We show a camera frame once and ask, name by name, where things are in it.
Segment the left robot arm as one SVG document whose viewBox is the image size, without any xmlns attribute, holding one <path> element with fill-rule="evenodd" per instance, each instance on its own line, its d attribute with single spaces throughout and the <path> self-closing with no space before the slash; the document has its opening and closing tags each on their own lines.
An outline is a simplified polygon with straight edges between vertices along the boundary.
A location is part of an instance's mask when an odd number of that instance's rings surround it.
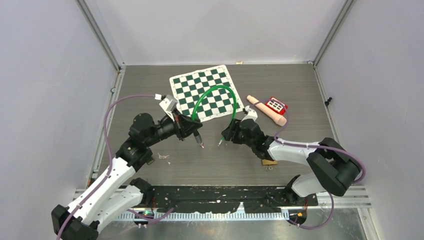
<svg viewBox="0 0 424 240">
<path fill-rule="evenodd" d="M 129 128 L 129 137 L 121 145 L 106 170 L 77 199 L 67 206 L 57 205 L 51 212 L 53 231 L 62 240 L 95 240 L 120 214 L 153 202 L 153 187 L 141 178 L 133 179 L 121 192 L 116 190 L 144 164 L 152 160 L 151 146 L 171 136 L 180 140 L 202 127 L 174 110 L 154 122 L 148 113 L 138 114 Z"/>
</svg>

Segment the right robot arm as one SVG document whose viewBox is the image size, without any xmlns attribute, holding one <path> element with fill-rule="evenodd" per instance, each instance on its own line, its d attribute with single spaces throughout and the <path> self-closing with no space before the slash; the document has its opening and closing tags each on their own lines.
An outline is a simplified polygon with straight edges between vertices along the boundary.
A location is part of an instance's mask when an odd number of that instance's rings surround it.
<svg viewBox="0 0 424 240">
<path fill-rule="evenodd" d="M 311 173 L 295 176 L 286 186 L 285 198 L 291 205 L 320 192 L 342 197 L 366 175 L 364 164 L 330 137 L 319 142 L 288 141 L 264 134 L 253 119 L 234 119 L 221 135 L 225 141 L 248 146 L 261 160 L 309 167 Z"/>
</svg>

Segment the black cable lock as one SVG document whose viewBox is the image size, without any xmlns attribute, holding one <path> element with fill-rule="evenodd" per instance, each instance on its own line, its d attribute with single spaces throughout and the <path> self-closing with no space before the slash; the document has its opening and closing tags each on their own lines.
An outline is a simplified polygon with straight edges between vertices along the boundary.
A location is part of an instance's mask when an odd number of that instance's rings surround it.
<svg viewBox="0 0 424 240">
<path fill-rule="evenodd" d="M 153 164 L 155 162 L 155 159 L 154 158 L 152 158 L 151 160 L 149 160 L 146 164 L 147 165 L 151 165 L 151 164 Z"/>
</svg>

